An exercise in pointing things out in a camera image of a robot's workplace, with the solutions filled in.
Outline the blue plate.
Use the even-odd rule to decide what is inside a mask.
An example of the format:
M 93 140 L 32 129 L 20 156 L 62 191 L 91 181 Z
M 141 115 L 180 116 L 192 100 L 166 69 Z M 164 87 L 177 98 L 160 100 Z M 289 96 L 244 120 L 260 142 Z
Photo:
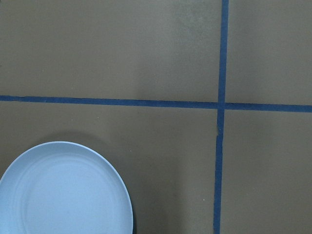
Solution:
M 0 180 L 3 234 L 131 234 L 127 188 L 103 156 L 54 141 L 18 156 Z

